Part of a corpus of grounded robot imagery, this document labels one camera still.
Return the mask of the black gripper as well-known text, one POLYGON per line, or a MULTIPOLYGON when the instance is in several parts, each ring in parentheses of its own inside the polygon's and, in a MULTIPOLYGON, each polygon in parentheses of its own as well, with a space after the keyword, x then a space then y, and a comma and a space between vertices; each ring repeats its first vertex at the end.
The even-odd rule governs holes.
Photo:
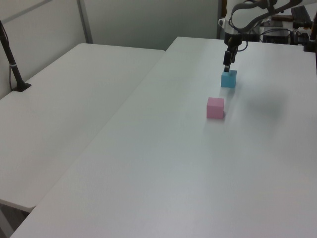
POLYGON ((242 44, 242 34, 229 34, 225 32, 224 43, 227 45, 227 51, 225 51, 223 60, 224 72, 229 72, 230 64, 235 63, 236 52, 242 44))

